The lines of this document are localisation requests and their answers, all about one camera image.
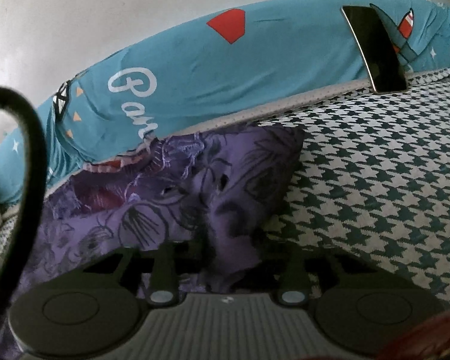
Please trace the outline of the purple patterned garment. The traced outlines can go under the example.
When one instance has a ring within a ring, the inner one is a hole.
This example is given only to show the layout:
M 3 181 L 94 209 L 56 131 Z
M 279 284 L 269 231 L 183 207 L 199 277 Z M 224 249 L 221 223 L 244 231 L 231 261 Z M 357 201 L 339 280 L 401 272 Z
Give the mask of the purple patterned garment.
M 15 297 L 120 247 L 200 239 L 213 260 L 182 293 L 262 291 L 254 246 L 283 204 L 301 155 L 299 127 L 236 125 L 155 140 L 118 166 L 71 176 L 44 201 Z

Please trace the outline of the blue white houndstooth mat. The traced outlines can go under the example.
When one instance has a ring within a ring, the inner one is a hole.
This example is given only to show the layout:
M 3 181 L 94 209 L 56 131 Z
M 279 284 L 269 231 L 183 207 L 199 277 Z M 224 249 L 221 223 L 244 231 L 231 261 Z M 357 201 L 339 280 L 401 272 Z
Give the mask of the blue white houndstooth mat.
M 450 68 L 404 94 L 366 90 L 266 119 L 305 140 L 283 204 L 253 241 L 337 247 L 450 305 Z

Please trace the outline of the black smartphone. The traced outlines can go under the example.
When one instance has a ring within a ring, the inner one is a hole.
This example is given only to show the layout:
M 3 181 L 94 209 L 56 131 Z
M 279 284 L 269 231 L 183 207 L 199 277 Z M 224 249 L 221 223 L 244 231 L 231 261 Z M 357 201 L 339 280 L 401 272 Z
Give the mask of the black smartphone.
M 407 79 L 377 12 L 372 7 L 360 6 L 342 6 L 341 11 L 358 45 L 374 92 L 406 91 Z

